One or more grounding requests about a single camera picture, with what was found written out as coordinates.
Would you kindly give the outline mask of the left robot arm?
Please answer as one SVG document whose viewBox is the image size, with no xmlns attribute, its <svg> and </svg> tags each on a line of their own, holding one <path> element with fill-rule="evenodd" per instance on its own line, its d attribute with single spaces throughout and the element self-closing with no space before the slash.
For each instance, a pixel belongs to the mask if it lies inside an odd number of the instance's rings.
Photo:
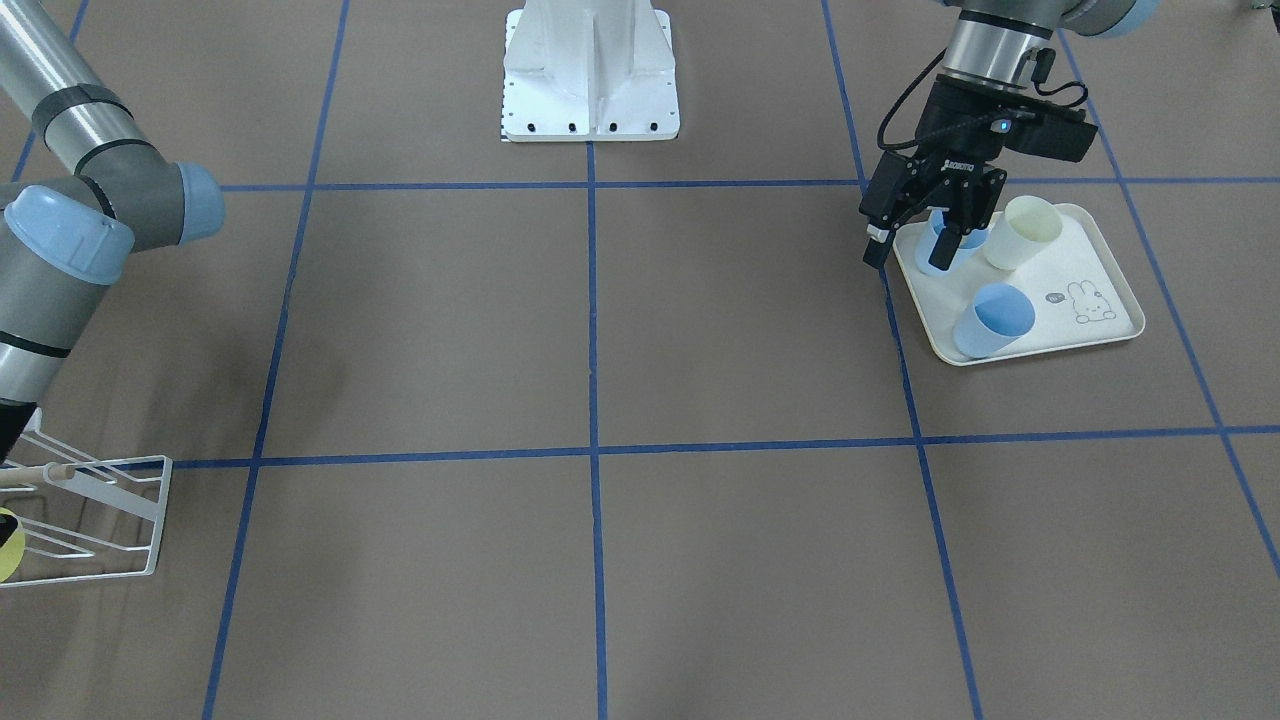
<svg viewBox="0 0 1280 720">
<path fill-rule="evenodd" d="M 1068 104 L 1046 87 L 1060 29 L 1083 37 L 1130 33 L 1155 1 L 960 1 L 947 46 L 911 82 L 932 86 L 911 138 L 890 142 L 887 113 L 877 131 L 881 158 L 859 206 L 868 220 L 863 260 L 881 269 L 901 228 L 938 208 L 943 227 L 931 265 L 951 266 L 961 242 L 983 231 L 1007 179 L 1004 150 L 1080 161 L 1098 133 L 1085 118 L 1087 88 Z"/>
</svg>

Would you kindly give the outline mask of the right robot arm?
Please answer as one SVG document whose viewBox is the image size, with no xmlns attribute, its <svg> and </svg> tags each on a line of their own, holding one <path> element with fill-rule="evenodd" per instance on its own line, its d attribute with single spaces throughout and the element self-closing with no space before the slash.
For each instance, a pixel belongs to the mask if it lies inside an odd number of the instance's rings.
<svg viewBox="0 0 1280 720">
<path fill-rule="evenodd" d="M 67 173 L 3 186 L 1 451 L 9 455 L 129 255 L 215 236 L 212 173 L 168 161 L 38 1 L 1 8 L 3 90 Z"/>
</svg>

